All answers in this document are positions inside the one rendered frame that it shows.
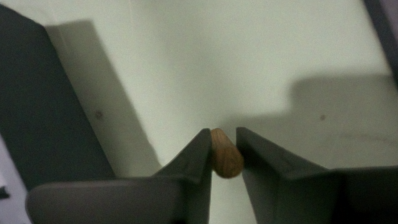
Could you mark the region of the pale grey square plate with hole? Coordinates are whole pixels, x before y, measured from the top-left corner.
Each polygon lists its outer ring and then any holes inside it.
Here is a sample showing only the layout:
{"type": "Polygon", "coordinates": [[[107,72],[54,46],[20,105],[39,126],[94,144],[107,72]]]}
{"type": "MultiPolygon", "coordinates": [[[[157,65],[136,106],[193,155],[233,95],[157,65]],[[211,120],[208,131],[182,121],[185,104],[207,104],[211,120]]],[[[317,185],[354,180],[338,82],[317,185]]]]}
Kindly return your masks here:
{"type": "Polygon", "coordinates": [[[0,169],[0,195],[11,190],[0,169]]]}

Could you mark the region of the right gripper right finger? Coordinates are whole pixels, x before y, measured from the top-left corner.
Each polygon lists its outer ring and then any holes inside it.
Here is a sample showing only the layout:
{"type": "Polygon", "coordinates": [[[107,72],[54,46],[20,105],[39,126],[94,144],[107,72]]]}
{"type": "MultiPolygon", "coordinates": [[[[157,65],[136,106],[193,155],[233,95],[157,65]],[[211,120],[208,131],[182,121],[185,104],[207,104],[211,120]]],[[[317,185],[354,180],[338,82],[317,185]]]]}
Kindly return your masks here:
{"type": "Polygon", "coordinates": [[[360,213],[398,211],[398,165],[329,170],[245,127],[236,148],[257,224],[350,224],[360,213]]]}

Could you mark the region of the dark grey open box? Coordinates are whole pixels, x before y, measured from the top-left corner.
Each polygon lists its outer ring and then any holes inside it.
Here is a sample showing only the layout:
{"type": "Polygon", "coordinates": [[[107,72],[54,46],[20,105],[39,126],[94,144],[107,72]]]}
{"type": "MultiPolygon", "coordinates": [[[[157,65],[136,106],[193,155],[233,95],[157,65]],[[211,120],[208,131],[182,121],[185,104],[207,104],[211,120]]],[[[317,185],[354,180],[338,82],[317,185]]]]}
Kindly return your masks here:
{"type": "Polygon", "coordinates": [[[0,169],[0,224],[31,224],[25,198],[42,183],[116,177],[46,28],[2,5],[0,169]]]}

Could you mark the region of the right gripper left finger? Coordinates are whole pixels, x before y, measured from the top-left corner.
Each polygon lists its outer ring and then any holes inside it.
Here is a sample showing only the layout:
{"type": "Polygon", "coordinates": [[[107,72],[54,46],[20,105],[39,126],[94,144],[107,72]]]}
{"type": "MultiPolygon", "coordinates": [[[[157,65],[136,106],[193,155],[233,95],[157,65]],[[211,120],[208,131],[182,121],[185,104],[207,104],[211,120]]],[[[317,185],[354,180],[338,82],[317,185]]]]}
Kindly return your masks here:
{"type": "Polygon", "coordinates": [[[152,176],[48,181],[25,211],[31,224],[209,224],[212,174],[204,128],[152,176]]]}

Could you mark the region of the wooden peg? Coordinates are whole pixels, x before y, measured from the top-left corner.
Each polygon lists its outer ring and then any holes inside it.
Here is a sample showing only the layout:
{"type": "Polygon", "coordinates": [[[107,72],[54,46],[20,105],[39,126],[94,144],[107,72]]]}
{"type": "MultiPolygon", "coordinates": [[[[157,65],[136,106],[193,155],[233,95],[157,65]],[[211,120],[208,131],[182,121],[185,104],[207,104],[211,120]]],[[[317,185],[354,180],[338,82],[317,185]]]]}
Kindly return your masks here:
{"type": "Polygon", "coordinates": [[[222,129],[211,130],[211,136],[213,171],[223,179],[237,177],[244,167],[241,153],[222,129]]]}

